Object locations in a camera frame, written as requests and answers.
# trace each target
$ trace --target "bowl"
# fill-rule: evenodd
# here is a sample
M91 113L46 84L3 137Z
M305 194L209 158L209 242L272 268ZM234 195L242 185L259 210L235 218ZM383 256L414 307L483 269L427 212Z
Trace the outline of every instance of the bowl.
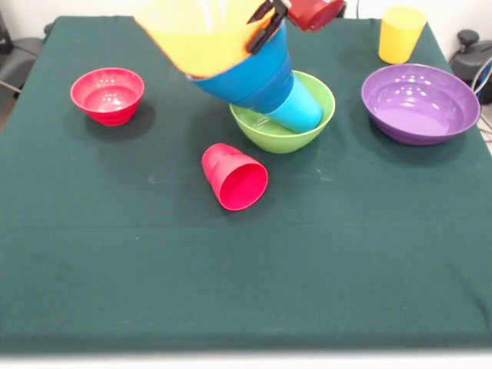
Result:
M303 148L326 128L335 113L335 97L328 86L307 73L301 71L294 71L294 73L323 108L323 117L315 129L296 134L263 114L237 105L229 105L239 128L265 151L287 154Z
M144 95L141 77L124 68L101 68L81 76L71 87L71 100L89 117L114 127L128 122Z
M362 101L383 133L402 144L448 141L473 127L480 103L468 85L428 65L391 65L376 70L362 86Z

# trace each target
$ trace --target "plastic cup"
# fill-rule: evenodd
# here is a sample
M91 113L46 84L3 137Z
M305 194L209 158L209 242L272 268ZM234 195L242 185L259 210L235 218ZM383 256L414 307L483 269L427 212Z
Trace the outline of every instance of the plastic cup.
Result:
M178 69L207 78L250 56L246 45L274 14L248 24L263 1L154 0L134 18Z
M424 13L415 8L389 8L381 22L379 57L388 64L408 62L426 22Z
M267 115L295 133L317 127L323 109L292 71L285 24L256 54L211 78L188 80L201 90Z
M232 146L212 145L203 154L201 164L215 197L227 210L249 208L267 189L267 169Z

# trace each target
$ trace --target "blue cup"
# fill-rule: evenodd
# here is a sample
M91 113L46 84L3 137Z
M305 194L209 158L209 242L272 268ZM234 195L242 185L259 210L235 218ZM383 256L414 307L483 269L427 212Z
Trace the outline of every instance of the blue cup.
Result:
M296 133L316 128L323 115L292 72L284 22L257 54L242 63L210 78L187 78L208 94L266 115Z
M240 101L230 101L242 108L266 114L278 108L294 87L291 57L287 53L280 68L257 91Z
M271 80L288 57L285 23L256 54L246 58L227 71L210 78L188 80L201 90L235 104L255 93Z

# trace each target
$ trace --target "purple plate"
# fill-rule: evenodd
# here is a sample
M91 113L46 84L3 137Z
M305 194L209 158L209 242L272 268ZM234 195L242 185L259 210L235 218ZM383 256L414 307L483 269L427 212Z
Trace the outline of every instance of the purple plate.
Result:
M419 64L376 70L362 101L382 132L406 145L435 145L473 127L480 103L470 87L442 69Z

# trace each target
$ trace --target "pink cup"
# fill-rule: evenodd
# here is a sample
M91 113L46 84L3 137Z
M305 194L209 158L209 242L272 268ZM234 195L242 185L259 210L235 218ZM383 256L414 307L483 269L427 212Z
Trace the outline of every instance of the pink cup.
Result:
M268 171L253 158L226 144L214 144L201 164L219 203L231 211L249 208L268 185Z

